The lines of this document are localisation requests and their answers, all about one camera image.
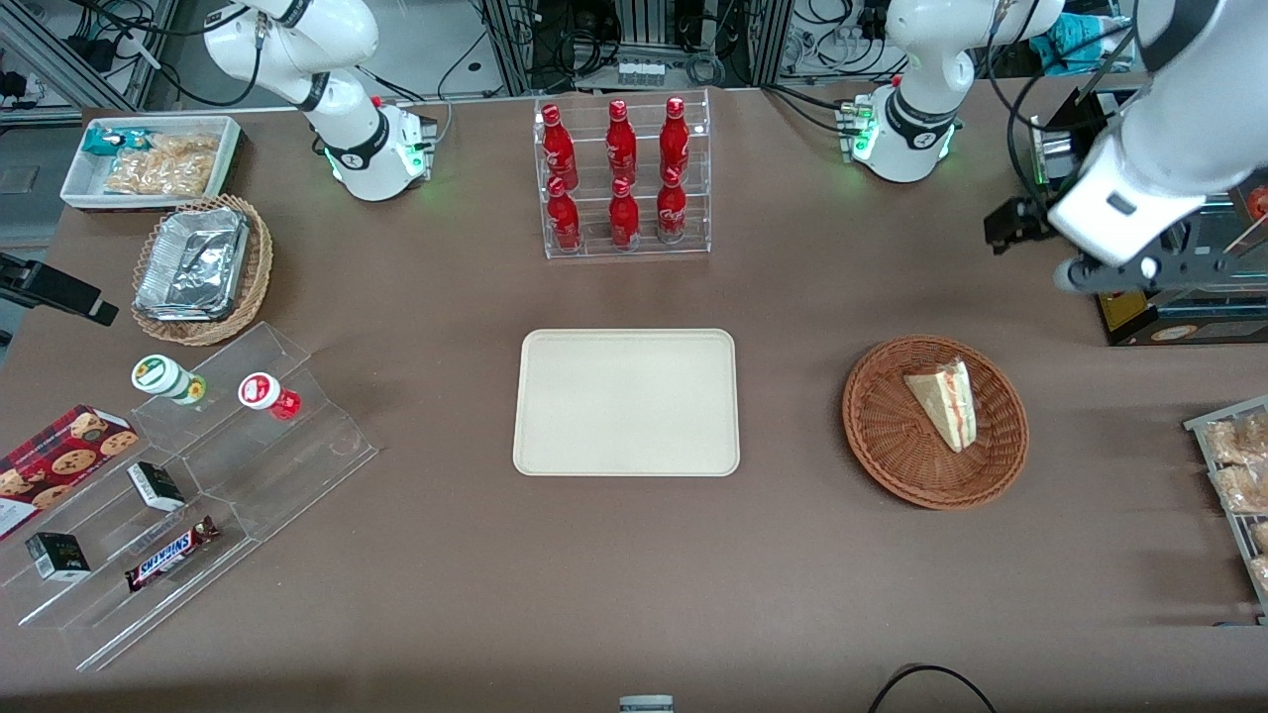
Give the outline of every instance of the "clear acrylic bottle rack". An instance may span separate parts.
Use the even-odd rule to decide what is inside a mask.
[[[303,368],[307,359],[260,322],[190,369],[208,386],[197,405],[155,397],[136,409],[142,443],[0,543],[0,589],[18,622],[58,629],[80,671],[101,669],[373,458],[378,449],[326,397]],[[299,393],[295,419],[279,421],[238,402],[237,386],[252,372]],[[137,461],[166,468],[185,506],[146,506],[127,473]],[[219,537],[131,592],[124,571],[204,516]],[[24,544],[37,530],[74,534],[93,573],[77,582],[42,580]]]
[[[687,142],[687,173],[682,179],[682,189],[687,194],[687,226],[681,241],[672,245],[661,242],[656,236],[656,195],[661,192],[661,127],[664,124],[664,103],[670,96],[681,96],[686,103],[686,121],[691,131]],[[638,94],[611,95],[611,99],[624,99],[629,108],[629,122],[638,137],[638,176],[634,184],[634,199],[639,207],[639,232],[642,239],[637,250],[623,252],[612,246],[611,228],[607,218],[607,204],[612,197],[612,173],[607,166],[607,104],[592,104],[592,98],[583,94],[563,94],[538,99],[534,109],[533,148],[536,156],[538,200],[541,204],[541,235],[547,258],[585,259],[619,258],[633,260],[653,255],[675,252],[709,252],[713,246],[710,192],[710,134],[709,94],[705,90],[692,91],[648,91]],[[545,162],[541,141],[545,124],[541,122],[541,107],[555,104],[564,128],[572,134],[577,154],[577,189],[572,199],[577,203],[581,218],[581,250],[564,252],[550,232],[547,214],[547,179],[550,171]]]

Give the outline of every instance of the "coca-cola bottle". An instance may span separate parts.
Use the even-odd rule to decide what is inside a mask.
[[[673,245],[682,240],[687,227],[687,194],[682,190],[682,174],[670,166],[661,174],[664,184],[656,195],[656,236]]]
[[[566,190],[577,188],[577,154],[572,147],[572,136],[559,121],[559,107],[547,104],[541,108],[541,122],[547,124],[541,147],[547,152],[547,167],[550,175],[563,179]]]
[[[623,178],[634,184],[638,174],[638,138],[629,122],[629,109],[625,101],[614,100],[607,105],[607,164],[612,178]]]
[[[550,222],[550,232],[555,236],[559,250],[576,252],[581,249],[581,219],[577,217],[577,204],[568,195],[567,184],[559,176],[550,176],[547,181],[547,216]]]
[[[612,202],[607,206],[612,223],[612,245],[621,252],[638,247],[638,203],[630,197],[630,181],[612,179]]]
[[[661,127],[661,175],[664,169],[678,169],[678,175],[687,173],[687,140],[691,131],[683,119],[686,104],[681,96],[671,96],[664,103],[664,126]]]

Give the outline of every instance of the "table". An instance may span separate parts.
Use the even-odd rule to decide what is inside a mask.
[[[1050,110],[1068,85],[1041,85]],[[825,95],[853,95],[841,86]],[[0,708],[862,710],[907,662],[1007,710],[1240,710],[1268,697],[1265,632],[1181,421],[1268,392],[1254,346],[1110,349],[1058,293],[1058,242],[993,258],[1017,181],[978,86],[935,174],[891,185],[756,90],[714,91],[714,254],[548,264],[531,101],[460,105],[435,179],[359,203],[295,113],[245,113],[235,192],[276,256],[261,316],[383,452],[101,674],[4,618]],[[153,216],[67,211],[48,260],[117,304]],[[721,327],[739,469],[723,480],[527,478],[511,464],[520,343],[541,327]],[[895,500],[844,442],[870,346],[960,339],[1011,377],[1030,462],[1000,500]],[[127,411],[160,344],[29,315],[0,372],[0,442],[72,403]],[[209,349],[164,348],[197,364]],[[955,681],[894,710],[975,710]]]

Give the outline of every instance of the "robotic arm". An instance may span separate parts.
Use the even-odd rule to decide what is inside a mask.
[[[1078,180],[1047,213],[1092,258],[1064,265],[1063,287],[1078,288],[1097,263],[1129,264],[1208,194],[1268,165],[1268,3],[1175,0],[1137,22],[1154,75],[1097,137]],[[1151,279],[1163,265],[1150,258],[1132,268]]]
[[[430,175],[435,126],[378,105],[347,71],[379,44],[378,24],[361,0],[249,0],[212,13],[205,24],[241,6],[256,13],[205,33],[208,53],[230,76],[255,77],[303,112],[349,193],[384,200]]]
[[[1064,0],[894,0],[885,38],[907,52],[902,84],[855,98],[851,159],[912,183],[946,155],[952,123],[973,86],[967,49],[1047,32]]]
[[[1268,94],[1260,81],[1268,69],[1268,3],[1165,5],[1151,4],[1136,18],[1150,81],[1108,118],[1092,95],[1080,103],[1082,94],[1055,117],[1063,126],[1099,124],[1099,134],[1032,133],[1037,170],[1054,173],[1051,148],[1055,173],[1070,174],[1061,193],[1040,197],[1041,204],[1014,198],[985,221],[997,254],[1021,241],[1066,237],[1080,255],[1058,268],[1054,279],[1063,289],[1240,282],[1231,250],[1257,226],[1246,227],[1232,211],[1234,195],[1253,188],[1246,179],[1268,165],[1262,119]],[[1073,170],[1063,165],[1068,161]]]

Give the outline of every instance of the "brown wicker basket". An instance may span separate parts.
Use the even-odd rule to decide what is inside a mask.
[[[903,382],[903,374],[964,359],[973,386],[978,439],[947,447]],[[841,403],[846,438],[864,468],[894,495],[937,510],[990,502],[1026,464],[1030,429],[1008,378],[952,339],[912,335],[877,345],[855,364]]]
[[[250,203],[233,195],[217,195],[204,198],[188,206],[176,208],[176,212],[210,211],[212,208],[233,208],[251,219],[251,235],[247,237],[247,254],[242,259],[242,277],[238,279],[237,306],[230,316],[219,322],[160,322],[151,320],[132,308],[132,317],[141,325],[141,329],[155,339],[175,341],[185,346],[207,346],[217,341],[236,335],[251,325],[260,304],[264,302],[264,293],[269,289],[269,270],[273,268],[273,237],[269,235],[269,226],[260,219],[260,213]],[[146,274],[146,265],[150,264],[150,251],[153,249],[155,237],[158,235],[158,226],[150,231],[150,239],[141,249],[141,258],[136,269],[132,270],[132,288],[141,287],[141,278]]]

